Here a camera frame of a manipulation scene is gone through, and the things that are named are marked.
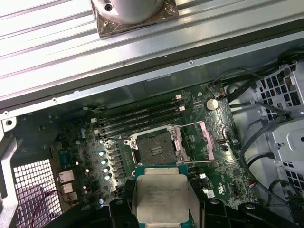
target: capacitor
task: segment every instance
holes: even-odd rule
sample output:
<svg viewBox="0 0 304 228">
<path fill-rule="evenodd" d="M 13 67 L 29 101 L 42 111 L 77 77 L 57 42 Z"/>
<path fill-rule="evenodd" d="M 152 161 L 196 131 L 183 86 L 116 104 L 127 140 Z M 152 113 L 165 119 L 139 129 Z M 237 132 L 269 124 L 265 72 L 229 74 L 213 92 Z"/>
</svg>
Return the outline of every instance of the capacitor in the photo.
<svg viewBox="0 0 304 228">
<path fill-rule="evenodd" d="M 98 201 L 98 203 L 100 204 L 100 205 L 103 205 L 104 204 L 104 200 L 103 199 L 99 199 L 99 201 Z"/>
<path fill-rule="evenodd" d="M 217 110 L 217 108 L 219 107 L 219 102 L 214 99 L 214 98 L 209 98 L 207 101 L 206 101 L 206 108 L 209 110 L 209 111 L 215 111 Z"/>
<path fill-rule="evenodd" d="M 100 151 L 99 152 L 99 156 L 104 156 L 105 155 L 105 151 Z"/>
<path fill-rule="evenodd" d="M 109 170 L 110 170 L 110 167 L 107 166 L 107 167 L 105 167 L 105 168 L 103 169 L 103 172 L 109 172 Z"/>
<path fill-rule="evenodd" d="M 104 176 L 104 178 L 105 178 L 106 180 L 109 180 L 111 177 L 112 177 L 112 174 L 110 174 L 110 173 Z"/>
<path fill-rule="evenodd" d="M 107 159 L 102 159 L 102 160 L 101 160 L 101 164 L 102 164 L 102 165 L 105 165 L 105 164 L 107 164 L 107 163 L 108 163 L 108 160 L 107 160 Z"/>
</svg>

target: ram slot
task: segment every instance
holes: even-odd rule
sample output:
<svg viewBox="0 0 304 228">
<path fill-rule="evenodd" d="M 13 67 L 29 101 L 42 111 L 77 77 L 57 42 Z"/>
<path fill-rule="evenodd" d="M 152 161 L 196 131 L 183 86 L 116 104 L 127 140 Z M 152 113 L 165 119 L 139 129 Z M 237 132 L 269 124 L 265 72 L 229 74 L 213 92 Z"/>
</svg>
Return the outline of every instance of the ram slot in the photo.
<svg viewBox="0 0 304 228">
<path fill-rule="evenodd" d="M 132 116 L 137 116 L 138 114 L 143 114 L 145 112 L 153 112 L 157 110 L 161 110 L 164 108 L 168 108 L 168 106 L 178 106 L 178 101 L 177 100 L 167 100 L 167 101 L 162 101 L 158 103 L 154 103 L 153 105 L 146 105 L 143 107 L 136 108 L 134 110 L 130 110 L 131 113 L 128 113 L 128 110 L 124 111 L 123 113 L 117 114 L 117 115 L 112 115 L 111 117 L 104 117 L 101 120 L 101 124 L 110 124 L 112 122 L 115 122 L 117 120 L 121 120 L 124 118 L 130 118 Z"/>
<path fill-rule="evenodd" d="M 181 118 L 181 113 L 177 112 L 174 115 L 161 116 L 159 118 L 155 118 L 154 120 L 149 120 L 143 123 L 140 123 L 136 126 L 132 126 L 128 129 L 122 129 L 114 132 L 110 132 L 107 134 L 102 134 L 103 139 L 113 138 L 118 135 L 131 135 L 136 132 L 141 132 L 143 130 L 147 130 L 152 127 L 161 126 L 164 124 L 171 123 L 172 121 L 178 120 Z"/>
<path fill-rule="evenodd" d="M 171 109 L 166 109 L 166 110 L 162 110 L 162 111 L 157 111 L 157 112 L 153 112 L 153 113 L 148 113 L 146 115 L 141 115 L 141 116 L 137 116 L 128 120 L 124 120 L 124 121 L 117 121 L 117 123 L 115 124 L 111 124 L 108 126 L 102 126 L 102 131 L 103 132 L 108 132 L 111 130 L 114 130 L 116 128 L 120 128 L 120 127 L 124 127 L 124 126 L 128 126 L 130 124 L 134 124 L 136 122 L 141 122 L 141 121 L 145 121 L 145 120 L 150 120 L 152 118 L 156 118 L 162 115 L 167 115 L 167 114 L 173 114 L 175 112 L 178 111 L 178 108 L 173 107 Z"/>
</svg>

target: screw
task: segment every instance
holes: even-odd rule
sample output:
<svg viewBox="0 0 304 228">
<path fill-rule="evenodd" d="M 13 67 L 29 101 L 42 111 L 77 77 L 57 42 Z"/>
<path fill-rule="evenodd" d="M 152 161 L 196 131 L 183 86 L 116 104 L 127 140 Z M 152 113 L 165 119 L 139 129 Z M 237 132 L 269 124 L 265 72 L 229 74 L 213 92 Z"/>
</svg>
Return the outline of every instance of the screw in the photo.
<svg viewBox="0 0 304 228">
<path fill-rule="evenodd" d="M 212 204 L 218 204 L 219 202 L 216 199 L 210 200 L 210 203 Z"/>
<path fill-rule="evenodd" d="M 249 210 L 253 210 L 255 208 L 255 206 L 253 206 L 251 204 L 247 204 L 245 207 Z"/>
<path fill-rule="evenodd" d="M 283 71 L 284 76 L 289 76 L 290 73 L 291 73 L 291 71 L 290 71 L 289 68 L 285 68 L 284 71 Z"/>
<path fill-rule="evenodd" d="M 104 9 L 106 10 L 106 11 L 111 11 L 112 10 L 112 5 L 110 5 L 110 4 L 106 4 L 106 6 L 104 7 Z"/>
</svg>

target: black cable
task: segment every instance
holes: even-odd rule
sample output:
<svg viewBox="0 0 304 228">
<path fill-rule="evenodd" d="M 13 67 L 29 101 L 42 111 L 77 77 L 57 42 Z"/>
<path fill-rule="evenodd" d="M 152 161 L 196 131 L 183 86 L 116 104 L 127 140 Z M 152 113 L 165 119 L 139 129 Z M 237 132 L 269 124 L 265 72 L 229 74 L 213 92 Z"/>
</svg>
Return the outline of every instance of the black cable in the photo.
<svg viewBox="0 0 304 228">
<path fill-rule="evenodd" d="M 254 125 L 254 124 L 257 124 L 257 123 L 259 123 L 259 122 L 262 122 L 262 121 L 263 121 L 262 119 L 258 119 L 258 120 L 255 120 L 255 121 L 251 122 L 251 123 L 247 126 L 247 128 L 246 128 L 246 130 L 245 130 L 245 132 L 244 132 L 243 140 L 242 140 L 242 145 L 243 145 L 243 146 L 245 145 L 245 139 L 246 139 L 246 136 L 247 136 L 247 134 L 248 134 L 249 129 L 251 128 L 251 126 Z"/>
<path fill-rule="evenodd" d="M 259 102 L 259 101 L 255 101 L 253 103 L 254 105 L 260 105 L 260 106 L 263 106 L 265 109 L 268 109 L 272 112 L 275 112 L 277 113 L 278 115 L 280 114 L 286 114 L 288 113 L 288 111 L 285 111 L 285 110 L 282 110 L 282 109 L 279 109 L 279 108 L 276 108 L 274 106 L 271 106 L 271 105 L 268 105 L 268 104 L 264 104 L 262 102 Z M 244 102 L 244 103 L 240 103 L 240 104 L 232 104 L 230 105 L 229 107 L 230 108 L 240 108 L 240 107 L 246 107 L 246 106 L 250 106 L 250 105 L 253 105 L 251 102 Z"/>
<path fill-rule="evenodd" d="M 213 80 L 213 82 L 211 83 L 211 85 L 214 86 L 214 84 L 219 81 L 222 77 L 224 76 L 227 76 L 229 73 L 231 72 L 234 72 L 234 71 L 237 71 L 237 70 L 241 70 L 241 71 L 245 71 L 247 72 L 249 75 L 252 75 L 252 76 L 255 76 L 257 77 L 258 79 L 264 79 L 264 77 L 260 76 L 258 73 L 255 73 L 251 70 L 248 70 L 248 69 L 245 69 L 245 68 L 242 68 L 242 67 L 237 67 L 237 68 L 234 68 L 234 69 L 231 69 L 231 70 L 228 70 L 226 72 L 224 72 L 223 74 L 219 75 L 216 79 Z"/>
<path fill-rule="evenodd" d="M 285 181 L 285 180 L 275 180 L 275 181 L 273 181 L 269 185 L 269 188 L 268 188 L 269 191 L 273 192 L 275 185 L 278 184 L 278 183 L 285 183 L 285 184 L 289 185 L 294 190 L 294 192 L 296 193 L 297 196 L 302 197 L 299 190 L 296 189 L 296 187 L 293 184 L 291 184 L 291 183 L 289 183 L 288 181 Z M 271 202 L 271 195 L 268 195 L 268 200 L 267 200 L 267 203 L 265 204 L 265 207 L 269 207 L 270 202 Z"/>
<path fill-rule="evenodd" d="M 240 104 L 232 104 L 229 105 L 230 108 L 241 108 L 241 107 L 246 107 L 246 106 L 250 106 L 252 105 L 251 102 L 244 102 L 244 103 L 240 103 Z"/>
<path fill-rule="evenodd" d="M 250 169 L 247 166 L 246 159 L 245 159 L 245 152 L 248 150 L 248 148 L 252 145 L 252 143 L 257 140 L 258 137 L 260 137 L 264 132 L 268 131 L 269 129 L 277 126 L 280 122 L 282 122 L 285 119 L 285 116 L 278 116 L 276 119 L 273 121 L 269 122 L 267 125 L 262 127 L 260 130 L 258 130 L 246 143 L 246 145 L 241 149 L 240 151 L 240 163 L 244 170 L 249 174 L 253 182 L 256 183 L 261 189 L 263 189 L 265 192 L 268 194 L 272 195 L 273 197 L 277 198 L 279 201 L 283 202 L 286 204 L 285 200 L 271 192 L 268 188 L 266 188 L 250 171 Z"/>
<path fill-rule="evenodd" d="M 276 108 L 276 107 L 271 106 L 271 105 L 268 105 L 268 104 L 264 104 L 263 102 L 255 101 L 255 104 L 258 104 L 258 105 L 260 105 L 260 106 L 263 106 L 265 109 L 268 109 L 268 110 L 270 110 L 270 111 L 273 111 L 273 112 L 277 113 L 278 115 L 280 115 L 280 114 L 283 115 L 283 114 L 288 113 L 288 111 L 285 111 L 285 110 Z"/>
<path fill-rule="evenodd" d="M 256 161 L 259 160 L 261 158 L 270 158 L 270 159 L 275 159 L 275 156 L 273 153 L 264 153 L 261 155 L 258 155 L 257 157 L 254 157 L 253 159 L 250 160 L 250 162 L 248 162 L 248 168 Z"/>
</svg>

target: metal panel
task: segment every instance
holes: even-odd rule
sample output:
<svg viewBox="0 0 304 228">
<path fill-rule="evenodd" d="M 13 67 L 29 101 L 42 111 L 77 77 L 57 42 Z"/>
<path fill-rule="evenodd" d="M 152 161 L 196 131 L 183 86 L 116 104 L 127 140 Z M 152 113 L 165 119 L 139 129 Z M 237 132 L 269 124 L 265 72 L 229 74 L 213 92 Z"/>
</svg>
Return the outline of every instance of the metal panel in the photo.
<svg viewBox="0 0 304 228">
<path fill-rule="evenodd" d="M 49 159 L 15 167 L 17 228 L 40 228 L 61 215 Z"/>
<path fill-rule="evenodd" d="M 304 18 L 302 0 L 177 5 L 178 21 L 99 39 L 87 1 L 9 3 L 0 11 L 0 101 Z"/>
<path fill-rule="evenodd" d="M 42 109 L 45 110 L 37 113 L 34 118 L 38 119 L 38 116 L 41 118 L 41 116 L 48 117 L 49 115 L 57 118 L 82 106 L 106 105 L 109 108 L 113 108 L 187 86 L 205 83 L 213 80 L 222 72 L 236 67 L 245 67 L 253 70 L 256 66 L 260 67 L 276 60 L 280 53 L 297 47 L 303 43 L 303 40 L 304 32 L 299 32 L 217 55 L 199 58 L 194 60 L 191 65 L 188 62 L 183 62 L 91 89 L 69 92 L 67 95 L 58 96 L 55 101 L 53 101 L 52 97 L 49 97 L 45 100 L 36 101 L 34 104 L 26 104 L 20 108 L 2 109 L 0 120 L 33 113 Z"/>
</svg>

